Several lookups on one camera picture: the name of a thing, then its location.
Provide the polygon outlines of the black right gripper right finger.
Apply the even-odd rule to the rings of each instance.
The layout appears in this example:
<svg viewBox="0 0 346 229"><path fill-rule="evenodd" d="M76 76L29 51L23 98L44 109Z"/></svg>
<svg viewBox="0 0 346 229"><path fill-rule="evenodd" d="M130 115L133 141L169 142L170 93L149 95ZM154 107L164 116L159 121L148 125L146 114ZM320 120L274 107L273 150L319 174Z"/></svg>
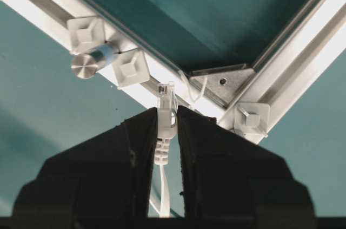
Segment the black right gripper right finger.
<svg viewBox="0 0 346 229"><path fill-rule="evenodd" d="M313 218L313 203L279 155L179 107L178 142L189 218Z"/></svg>

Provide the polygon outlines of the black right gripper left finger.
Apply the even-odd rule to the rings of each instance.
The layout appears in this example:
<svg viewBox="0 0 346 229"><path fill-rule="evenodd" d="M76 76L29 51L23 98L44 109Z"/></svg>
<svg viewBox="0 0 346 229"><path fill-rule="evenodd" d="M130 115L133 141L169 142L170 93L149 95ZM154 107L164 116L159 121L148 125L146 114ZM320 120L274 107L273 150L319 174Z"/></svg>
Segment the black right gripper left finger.
<svg viewBox="0 0 346 229"><path fill-rule="evenodd" d="M14 217L145 218L149 209L157 109L46 159L20 190Z"/></svg>

